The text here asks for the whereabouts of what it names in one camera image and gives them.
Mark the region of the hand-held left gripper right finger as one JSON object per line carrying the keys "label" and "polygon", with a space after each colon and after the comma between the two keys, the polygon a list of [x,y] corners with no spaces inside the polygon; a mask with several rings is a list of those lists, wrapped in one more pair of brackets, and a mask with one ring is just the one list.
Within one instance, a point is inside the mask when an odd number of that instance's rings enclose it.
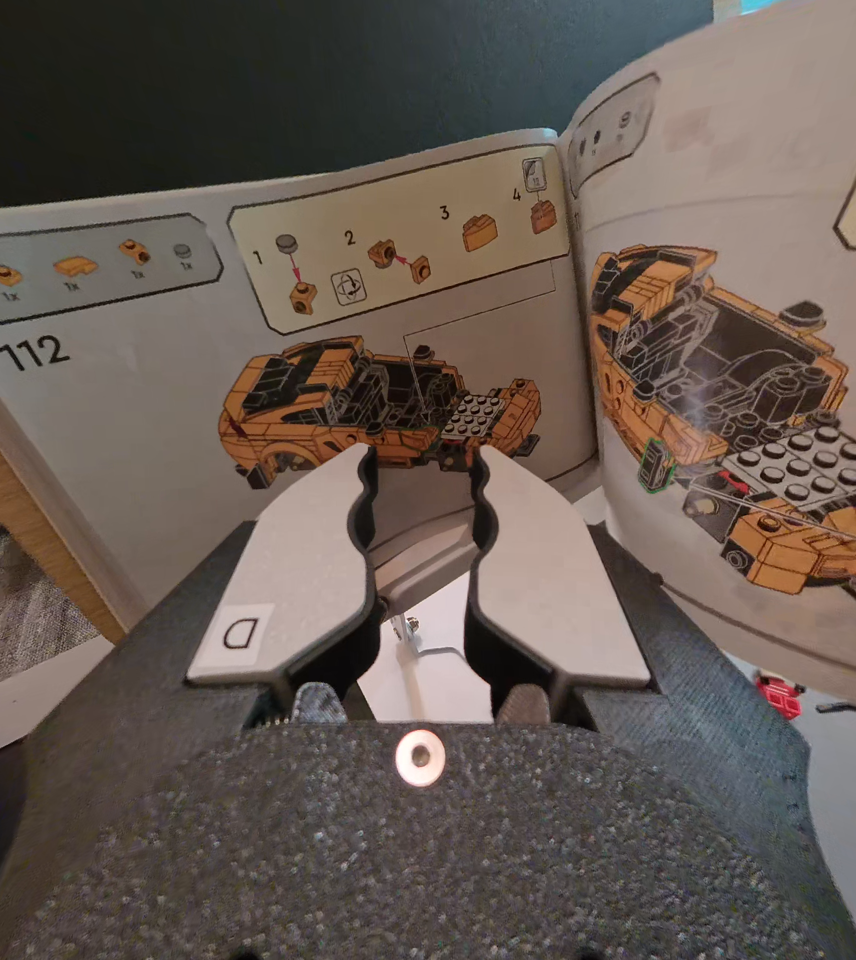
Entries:
{"label": "hand-held left gripper right finger", "polygon": [[493,447],[470,470],[472,538],[463,636],[491,690],[642,690],[650,668],[592,535],[552,486]]}

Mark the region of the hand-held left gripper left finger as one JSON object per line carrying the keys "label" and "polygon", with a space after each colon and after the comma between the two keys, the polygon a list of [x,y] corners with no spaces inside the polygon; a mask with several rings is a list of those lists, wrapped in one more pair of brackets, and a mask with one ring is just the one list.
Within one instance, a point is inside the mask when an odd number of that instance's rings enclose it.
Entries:
{"label": "hand-held left gripper left finger", "polygon": [[356,443],[257,519],[187,669],[194,687],[350,687],[373,666],[377,452]]}

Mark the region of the red lego minifigure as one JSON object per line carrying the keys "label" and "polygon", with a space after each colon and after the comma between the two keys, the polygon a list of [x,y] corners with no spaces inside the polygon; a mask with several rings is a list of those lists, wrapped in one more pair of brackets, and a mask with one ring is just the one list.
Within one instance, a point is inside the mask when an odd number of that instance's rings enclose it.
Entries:
{"label": "red lego minifigure", "polygon": [[754,671],[753,682],[759,694],[786,721],[793,722],[801,716],[801,697],[807,690],[805,685],[761,670]]}

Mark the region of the lego instruction booklet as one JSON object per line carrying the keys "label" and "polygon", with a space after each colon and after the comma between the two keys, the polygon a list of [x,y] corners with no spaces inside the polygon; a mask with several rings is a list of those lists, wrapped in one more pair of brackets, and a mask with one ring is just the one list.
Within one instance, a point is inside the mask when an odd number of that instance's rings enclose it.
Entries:
{"label": "lego instruction booklet", "polygon": [[561,133],[0,207],[0,450],[119,617],[363,443],[376,568],[491,444],[856,701],[856,2],[689,33]]}

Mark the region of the white book stand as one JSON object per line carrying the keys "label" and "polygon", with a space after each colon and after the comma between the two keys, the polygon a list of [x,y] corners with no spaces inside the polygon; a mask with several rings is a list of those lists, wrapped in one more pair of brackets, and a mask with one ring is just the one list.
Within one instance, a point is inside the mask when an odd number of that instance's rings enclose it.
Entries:
{"label": "white book stand", "polygon": [[[97,629],[101,640],[82,644],[81,654],[60,654],[52,663],[32,667],[23,678],[0,682],[0,749],[30,733],[64,700],[107,654],[107,643],[117,644],[146,615],[143,603],[134,613],[118,616],[88,570],[75,558],[50,522],[32,491],[25,486],[0,450],[0,524]],[[453,621],[455,600],[466,590],[450,583],[466,583],[470,560],[477,550],[466,518],[440,521],[437,530],[403,551],[379,561],[376,583],[393,609],[409,611],[437,592],[438,607]]]}

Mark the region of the black backdrop board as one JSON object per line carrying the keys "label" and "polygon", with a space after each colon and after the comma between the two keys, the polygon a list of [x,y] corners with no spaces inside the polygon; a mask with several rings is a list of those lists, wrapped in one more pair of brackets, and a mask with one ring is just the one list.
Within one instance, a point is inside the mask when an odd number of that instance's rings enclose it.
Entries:
{"label": "black backdrop board", "polygon": [[0,1],[0,208],[564,129],[708,1]]}

